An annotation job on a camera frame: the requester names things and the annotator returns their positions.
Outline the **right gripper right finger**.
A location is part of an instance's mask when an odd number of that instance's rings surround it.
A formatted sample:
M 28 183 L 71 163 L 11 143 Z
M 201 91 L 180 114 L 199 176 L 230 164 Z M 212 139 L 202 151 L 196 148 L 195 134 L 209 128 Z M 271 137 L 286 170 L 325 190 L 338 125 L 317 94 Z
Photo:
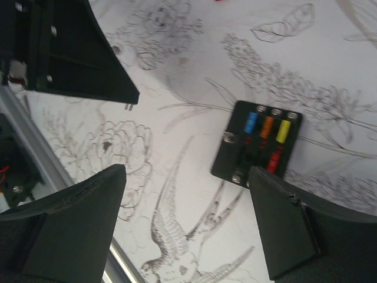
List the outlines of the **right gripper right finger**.
M 337 205 L 260 167 L 249 190 L 270 280 L 376 282 L 376 216 Z

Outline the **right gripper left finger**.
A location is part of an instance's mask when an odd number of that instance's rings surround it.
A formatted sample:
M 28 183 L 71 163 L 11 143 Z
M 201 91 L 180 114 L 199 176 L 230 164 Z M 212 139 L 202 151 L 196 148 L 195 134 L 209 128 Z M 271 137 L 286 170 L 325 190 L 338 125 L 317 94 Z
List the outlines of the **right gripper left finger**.
M 125 184 L 115 164 L 1 213 L 1 282 L 101 282 Z

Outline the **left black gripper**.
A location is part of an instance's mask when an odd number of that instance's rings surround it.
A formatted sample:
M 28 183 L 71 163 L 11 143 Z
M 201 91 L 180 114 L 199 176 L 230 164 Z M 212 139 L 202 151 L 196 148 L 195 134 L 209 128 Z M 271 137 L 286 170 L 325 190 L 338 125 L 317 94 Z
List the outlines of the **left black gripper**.
M 136 104 L 88 1 L 1 1 L 1 84 Z

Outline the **red blade fuse front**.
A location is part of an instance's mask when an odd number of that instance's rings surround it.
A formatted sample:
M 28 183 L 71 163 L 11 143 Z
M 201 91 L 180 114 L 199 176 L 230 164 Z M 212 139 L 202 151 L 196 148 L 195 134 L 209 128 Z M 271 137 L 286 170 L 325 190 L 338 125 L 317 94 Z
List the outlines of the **red blade fuse front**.
M 281 152 L 274 152 L 271 154 L 271 157 L 269 159 L 269 162 L 266 168 L 268 172 L 275 174 L 277 167 L 279 165 L 280 155 L 281 155 Z

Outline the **yellow blade fuse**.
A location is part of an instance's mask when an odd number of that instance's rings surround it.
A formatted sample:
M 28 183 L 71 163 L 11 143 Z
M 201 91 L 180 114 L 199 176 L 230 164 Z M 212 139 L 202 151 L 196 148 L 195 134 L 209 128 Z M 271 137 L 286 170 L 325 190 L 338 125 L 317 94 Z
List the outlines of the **yellow blade fuse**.
M 277 132 L 276 141 L 284 144 L 291 126 L 291 122 L 288 120 L 282 120 L 279 131 Z

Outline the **black fuse box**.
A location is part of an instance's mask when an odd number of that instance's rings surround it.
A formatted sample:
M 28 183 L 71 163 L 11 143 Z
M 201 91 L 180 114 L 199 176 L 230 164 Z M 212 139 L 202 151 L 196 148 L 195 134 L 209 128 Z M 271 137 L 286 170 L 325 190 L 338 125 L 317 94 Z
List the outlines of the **black fuse box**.
M 257 113 L 259 116 L 253 133 L 247 134 L 244 132 L 244 126 L 250 112 Z M 273 117 L 274 123 L 268 138 L 264 139 L 260 137 L 260 131 L 266 116 Z M 282 120 L 291 122 L 284 144 L 276 141 Z M 223 132 L 210 173 L 224 181 L 247 188 L 250 168 L 261 167 L 266 170 L 271 154 L 281 152 L 279 165 L 274 175 L 282 178 L 302 121 L 303 115 L 292 110 L 238 101 Z

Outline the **orange blade fuse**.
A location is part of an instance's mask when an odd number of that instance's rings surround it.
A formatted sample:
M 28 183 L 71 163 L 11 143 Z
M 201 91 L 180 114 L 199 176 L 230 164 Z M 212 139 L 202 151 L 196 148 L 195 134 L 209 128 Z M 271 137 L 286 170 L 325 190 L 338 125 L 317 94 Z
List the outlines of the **orange blade fuse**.
M 272 130 L 273 123 L 274 123 L 274 118 L 273 117 L 269 117 L 269 116 L 265 117 L 262 129 L 260 131 L 260 137 L 262 137 L 264 139 L 268 138 L 268 136 L 269 136 L 269 134 L 270 134 L 270 132 Z

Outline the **blue blade fuse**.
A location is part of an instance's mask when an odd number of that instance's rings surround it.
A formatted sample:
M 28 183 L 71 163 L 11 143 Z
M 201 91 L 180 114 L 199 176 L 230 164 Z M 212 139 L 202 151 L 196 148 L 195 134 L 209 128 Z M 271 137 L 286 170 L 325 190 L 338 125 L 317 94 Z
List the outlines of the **blue blade fuse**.
M 256 127 L 258 116 L 259 115 L 257 113 L 254 113 L 254 112 L 249 113 L 247 120 L 246 120 L 246 123 L 245 123 L 245 126 L 244 126 L 244 132 L 245 133 L 247 133 L 247 134 L 253 133 L 253 130 Z

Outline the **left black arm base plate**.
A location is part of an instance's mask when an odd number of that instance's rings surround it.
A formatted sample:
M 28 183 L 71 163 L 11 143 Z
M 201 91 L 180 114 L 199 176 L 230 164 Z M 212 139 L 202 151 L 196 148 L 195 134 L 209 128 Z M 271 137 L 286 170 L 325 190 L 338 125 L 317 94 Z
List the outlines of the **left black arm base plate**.
M 1 193 L 8 206 L 14 208 L 23 202 L 39 181 L 38 168 L 7 117 L 1 114 Z

